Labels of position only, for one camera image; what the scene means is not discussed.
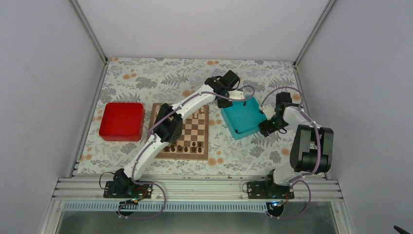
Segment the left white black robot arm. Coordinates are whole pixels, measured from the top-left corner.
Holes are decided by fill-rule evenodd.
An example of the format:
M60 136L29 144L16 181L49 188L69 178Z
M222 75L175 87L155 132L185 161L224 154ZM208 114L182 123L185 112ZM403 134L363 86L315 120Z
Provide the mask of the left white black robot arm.
M170 143L182 135L183 124L190 115L204 105L214 101L223 102L228 107L235 100L230 94L240 78L231 70L223 76L207 78L204 84L184 100L161 105L155 123L149 129L149 137L137 156L124 168L117 170L111 181L107 181L104 197L131 198L139 185L145 169L154 158Z

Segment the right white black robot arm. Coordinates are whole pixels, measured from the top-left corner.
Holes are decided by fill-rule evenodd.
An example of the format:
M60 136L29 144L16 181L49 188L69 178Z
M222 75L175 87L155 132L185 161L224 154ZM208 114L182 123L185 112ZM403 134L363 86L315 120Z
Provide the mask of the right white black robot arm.
M293 103L289 92L276 94L276 106L261 105L266 120L258 127L267 137L291 127L295 130L289 163L272 170L260 182L263 196L280 199L288 196L293 183L305 176L326 173L333 156L334 131L312 120L300 104Z

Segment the teal plastic tray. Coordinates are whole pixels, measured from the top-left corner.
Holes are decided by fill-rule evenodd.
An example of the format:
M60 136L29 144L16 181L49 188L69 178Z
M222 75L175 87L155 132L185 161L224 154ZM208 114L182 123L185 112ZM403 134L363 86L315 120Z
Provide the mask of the teal plastic tray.
M240 140L247 136L259 132L258 124L266 120L266 116L260 113L259 104L253 97L246 102L233 102L232 107L221 109L221 115L226 126L235 140Z

